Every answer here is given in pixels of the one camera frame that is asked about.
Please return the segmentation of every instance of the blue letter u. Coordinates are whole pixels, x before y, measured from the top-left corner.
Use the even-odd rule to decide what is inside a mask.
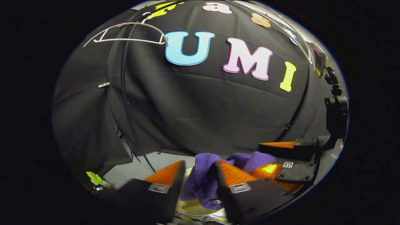
[[[194,33],[199,41],[196,54],[191,56],[182,54],[183,39],[188,35],[189,33],[185,31],[169,32],[165,35],[169,44],[165,48],[165,57],[168,61],[177,65],[191,66],[199,64],[207,58],[210,40],[215,37],[215,34],[210,32]]]

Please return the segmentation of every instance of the purple knitted fabric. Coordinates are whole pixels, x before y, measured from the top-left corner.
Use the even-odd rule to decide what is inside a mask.
[[[208,171],[211,165],[221,158],[212,153],[197,154],[195,158],[194,167],[183,186],[180,200],[192,201],[198,199],[204,208],[223,208],[224,206],[222,203],[209,203],[209,200],[218,199],[218,180],[216,174],[209,174]],[[272,155],[255,151],[251,155],[246,153],[234,153],[227,158],[227,161],[223,161],[249,173],[256,168],[276,162],[276,158]]]
[[[247,161],[246,165],[241,168],[244,172],[250,173],[251,171],[268,165],[270,163],[276,162],[276,158],[272,155],[266,154],[266,153],[261,153],[259,151],[255,151],[249,160]]]
[[[201,153],[195,156],[196,161],[192,172],[188,176],[183,189],[180,200],[192,201],[199,199],[200,204],[207,209],[223,208],[222,204],[210,204],[209,200],[218,199],[217,188],[218,180],[215,175],[209,175],[208,171],[211,165],[221,158],[212,153]],[[223,160],[231,165],[234,160]]]
[[[233,155],[229,156],[227,160],[235,160],[234,166],[237,168],[243,169],[243,167],[246,165],[247,161],[250,159],[251,154],[246,154],[246,153],[234,153]]]

